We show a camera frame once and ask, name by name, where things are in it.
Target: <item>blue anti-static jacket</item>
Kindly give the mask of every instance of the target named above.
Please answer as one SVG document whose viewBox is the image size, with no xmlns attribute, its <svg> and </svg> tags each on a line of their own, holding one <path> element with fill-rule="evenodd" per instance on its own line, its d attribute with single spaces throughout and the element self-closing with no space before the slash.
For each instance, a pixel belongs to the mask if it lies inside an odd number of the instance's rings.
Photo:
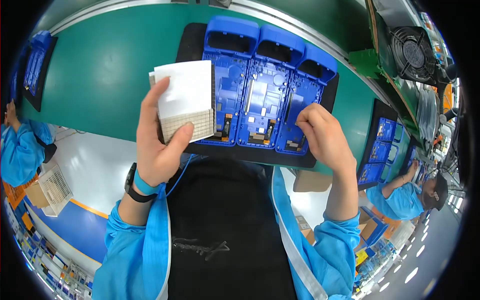
<svg viewBox="0 0 480 300">
<path fill-rule="evenodd" d="M 146 226 L 124 223 L 117 205 L 108 216 L 107 255 L 96 271 L 93 300 L 167 299 L 170 271 L 170 221 L 165 198 L 154 200 Z M 300 232 L 279 167 L 275 167 L 271 200 L 276 210 L 282 242 L 288 255 L 299 300 L 350 299 L 355 276 L 353 248 L 360 241 L 359 215 L 336 222 L 325 221 L 314 229 L 311 246 Z"/>
<path fill-rule="evenodd" d="M 1 126 L 1 178 L 13 187 L 25 184 L 33 178 L 37 168 L 45 160 L 44 148 L 34 133 L 45 143 L 52 143 L 47 124 L 20 120 L 22 125 L 15 133 L 12 126 Z"/>
<path fill-rule="evenodd" d="M 382 194 L 385 185 L 381 183 L 365 191 L 368 200 L 379 212 L 392 220 L 411 220 L 423 213 L 423 205 L 417 197 L 421 190 L 416 184 L 407 182 L 394 189 L 386 199 Z"/>
</svg>

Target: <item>white plastic crate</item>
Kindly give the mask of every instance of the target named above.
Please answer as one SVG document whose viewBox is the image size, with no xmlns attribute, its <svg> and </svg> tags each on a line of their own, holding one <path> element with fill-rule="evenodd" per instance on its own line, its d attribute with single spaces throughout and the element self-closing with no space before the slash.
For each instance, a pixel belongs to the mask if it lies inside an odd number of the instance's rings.
<svg viewBox="0 0 480 300">
<path fill-rule="evenodd" d="M 38 183 L 50 206 L 43 207 L 46 216 L 58 216 L 61 210 L 73 197 L 70 188 L 63 177 L 58 165 L 55 165 L 38 178 Z"/>
</svg>

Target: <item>worker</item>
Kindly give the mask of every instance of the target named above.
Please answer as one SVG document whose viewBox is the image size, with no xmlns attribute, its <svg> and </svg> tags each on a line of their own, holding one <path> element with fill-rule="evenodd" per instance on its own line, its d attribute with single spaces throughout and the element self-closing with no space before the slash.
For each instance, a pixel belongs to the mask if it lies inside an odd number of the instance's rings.
<svg viewBox="0 0 480 300">
<path fill-rule="evenodd" d="M 360 192 L 360 205 L 366 197 L 379 212 L 393 220 L 411 220 L 431 208 L 442 209 L 448 197 L 447 180 L 439 172 L 420 189 L 410 182 L 418 167 L 419 162 L 414 159 L 405 175 Z"/>
<path fill-rule="evenodd" d="M 1 178 L 13 187 L 29 182 L 42 162 L 47 163 L 57 147 L 48 125 L 18 120 L 15 103 L 7 104 L 1 125 Z"/>
<path fill-rule="evenodd" d="M 178 171 L 193 125 L 167 146 L 158 140 L 157 100 L 168 84 L 159 81 L 141 104 L 137 163 L 108 216 L 92 299 L 349 299 L 360 240 L 357 162 L 338 121 L 318 104 L 297 118 L 313 156 L 333 171 L 311 246 L 279 167 L 210 157 Z"/>
</svg>

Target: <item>cooling fan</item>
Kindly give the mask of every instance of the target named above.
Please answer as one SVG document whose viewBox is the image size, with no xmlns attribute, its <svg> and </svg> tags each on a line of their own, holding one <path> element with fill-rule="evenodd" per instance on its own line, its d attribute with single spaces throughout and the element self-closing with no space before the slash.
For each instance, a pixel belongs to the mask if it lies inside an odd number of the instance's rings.
<svg viewBox="0 0 480 300">
<path fill-rule="evenodd" d="M 403 79 L 436 86 L 436 58 L 425 29 L 403 26 L 390 33 L 398 75 Z"/>
</svg>

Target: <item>black cap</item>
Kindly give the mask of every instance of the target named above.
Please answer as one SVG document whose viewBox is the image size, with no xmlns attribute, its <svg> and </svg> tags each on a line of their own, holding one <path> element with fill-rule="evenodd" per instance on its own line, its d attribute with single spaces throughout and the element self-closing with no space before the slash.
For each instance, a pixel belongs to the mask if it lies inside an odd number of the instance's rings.
<svg viewBox="0 0 480 300">
<path fill-rule="evenodd" d="M 448 183 L 447 183 L 447 180 L 440 173 L 438 173 L 435 178 L 437 180 L 436 180 L 435 188 L 433 190 L 437 192 L 438 201 L 436 202 L 434 207 L 437 210 L 440 210 L 442 209 L 442 207 L 445 204 L 445 201 L 448 198 Z"/>
</svg>

